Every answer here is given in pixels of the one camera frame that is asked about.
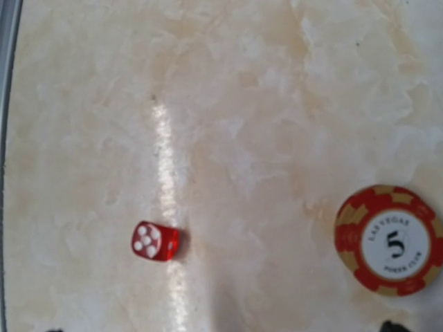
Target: marble surface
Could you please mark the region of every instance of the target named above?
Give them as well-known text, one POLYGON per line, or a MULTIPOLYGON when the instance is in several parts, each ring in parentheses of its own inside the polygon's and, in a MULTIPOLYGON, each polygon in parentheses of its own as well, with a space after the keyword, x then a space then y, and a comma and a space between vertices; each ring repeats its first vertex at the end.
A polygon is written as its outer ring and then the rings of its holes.
POLYGON ((443 277, 366 291, 334 214, 443 213, 440 0, 25 0, 6 156, 9 331, 443 329, 443 277), (130 248, 143 219, 179 260, 130 248))

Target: poker chip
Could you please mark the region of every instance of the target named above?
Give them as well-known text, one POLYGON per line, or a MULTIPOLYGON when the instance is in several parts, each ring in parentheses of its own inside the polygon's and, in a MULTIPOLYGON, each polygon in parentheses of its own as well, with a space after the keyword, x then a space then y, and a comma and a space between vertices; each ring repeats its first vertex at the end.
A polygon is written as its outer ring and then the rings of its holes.
POLYGON ((430 284, 443 266, 443 225, 423 200, 402 187, 374 185, 340 207, 335 246, 366 288, 406 296, 430 284))

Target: chip center label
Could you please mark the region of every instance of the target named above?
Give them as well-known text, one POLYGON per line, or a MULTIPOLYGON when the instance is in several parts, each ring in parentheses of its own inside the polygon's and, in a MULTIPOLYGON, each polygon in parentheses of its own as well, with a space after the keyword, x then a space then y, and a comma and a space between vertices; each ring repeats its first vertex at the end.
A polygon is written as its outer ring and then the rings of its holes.
POLYGON ((363 232, 361 251, 368 267, 386 279, 404 279, 428 259, 431 242, 423 223, 412 214, 388 210, 373 218, 363 232))

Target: translucent red die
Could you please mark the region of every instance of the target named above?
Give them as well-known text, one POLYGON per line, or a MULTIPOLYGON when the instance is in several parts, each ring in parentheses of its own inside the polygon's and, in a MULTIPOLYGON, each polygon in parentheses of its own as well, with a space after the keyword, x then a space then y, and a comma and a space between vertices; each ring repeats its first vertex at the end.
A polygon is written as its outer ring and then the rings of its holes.
POLYGON ((169 261, 179 248, 180 231, 141 221, 132 235, 132 250, 137 256, 152 261, 169 261))

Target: red poker chip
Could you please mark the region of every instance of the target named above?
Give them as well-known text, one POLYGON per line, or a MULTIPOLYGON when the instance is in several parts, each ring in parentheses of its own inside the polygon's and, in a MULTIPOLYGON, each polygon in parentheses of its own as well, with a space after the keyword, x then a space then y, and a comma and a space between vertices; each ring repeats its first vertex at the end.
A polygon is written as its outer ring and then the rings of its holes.
POLYGON ((335 246, 366 288, 405 296, 437 277, 443 265, 443 225, 410 190, 374 185, 351 195, 340 207, 335 246))

